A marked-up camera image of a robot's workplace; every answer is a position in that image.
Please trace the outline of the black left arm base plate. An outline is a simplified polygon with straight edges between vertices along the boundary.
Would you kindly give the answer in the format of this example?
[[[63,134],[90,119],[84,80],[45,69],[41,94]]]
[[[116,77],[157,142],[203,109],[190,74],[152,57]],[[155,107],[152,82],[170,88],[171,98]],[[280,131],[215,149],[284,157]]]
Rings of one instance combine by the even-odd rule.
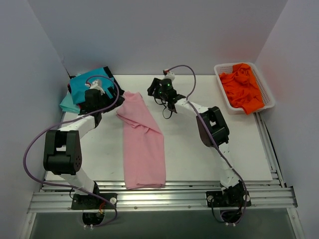
[[[108,200],[112,205],[117,204],[117,193],[102,193],[100,196]],[[113,209],[109,203],[102,199],[98,199],[90,195],[74,194],[71,205],[72,210],[97,210],[97,209]]]

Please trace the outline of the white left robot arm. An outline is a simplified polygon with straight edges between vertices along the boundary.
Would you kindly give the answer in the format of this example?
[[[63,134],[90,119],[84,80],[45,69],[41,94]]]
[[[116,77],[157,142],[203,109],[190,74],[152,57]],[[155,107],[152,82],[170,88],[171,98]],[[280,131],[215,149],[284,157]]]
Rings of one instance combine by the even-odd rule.
[[[123,90],[117,84],[103,90],[99,86],[85,91],[76,121],[45,135],[43,166],[48,172],[58,175],[83,196],[83,204],[89,209],[100,205],[101,197],[95,181],[82,169],[80,139],[95,129],[102,120],[102,114],[119,107],[123,102]]]

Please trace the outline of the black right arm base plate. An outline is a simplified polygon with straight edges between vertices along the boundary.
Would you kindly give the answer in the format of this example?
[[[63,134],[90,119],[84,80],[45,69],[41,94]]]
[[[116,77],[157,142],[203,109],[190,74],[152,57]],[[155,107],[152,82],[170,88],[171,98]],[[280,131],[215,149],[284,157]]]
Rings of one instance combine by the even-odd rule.
[[[206,191],[206,202],[210,208],[243,207],[246,194],[244,191]]]

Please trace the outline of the pink t-shirt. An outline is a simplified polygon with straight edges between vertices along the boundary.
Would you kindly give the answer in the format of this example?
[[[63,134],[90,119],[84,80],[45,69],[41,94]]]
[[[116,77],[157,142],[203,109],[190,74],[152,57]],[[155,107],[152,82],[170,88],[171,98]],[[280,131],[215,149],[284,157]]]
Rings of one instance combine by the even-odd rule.
[[[124,182],[127,189],[166,183],[164,136],[140,93],[124,92],[117,110],[123,122]]]

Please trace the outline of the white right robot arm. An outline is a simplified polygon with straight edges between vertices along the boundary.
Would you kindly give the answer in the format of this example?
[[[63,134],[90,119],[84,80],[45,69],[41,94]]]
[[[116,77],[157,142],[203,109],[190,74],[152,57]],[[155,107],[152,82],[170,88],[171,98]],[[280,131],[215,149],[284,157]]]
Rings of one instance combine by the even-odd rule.
[[[230,131],[219,107],[208,108],[189,101],[186,96],[177,93],[173,88],[172,79],[169,78],[154,78],[147,93],[155,100],[160,100],[171,113],[196,118],[202,143],[219,154],[216,162],[220,168],[223,203],[231,206],[239,200],[239,192],[247,195],[245,182],[234,168],[230,156]]]

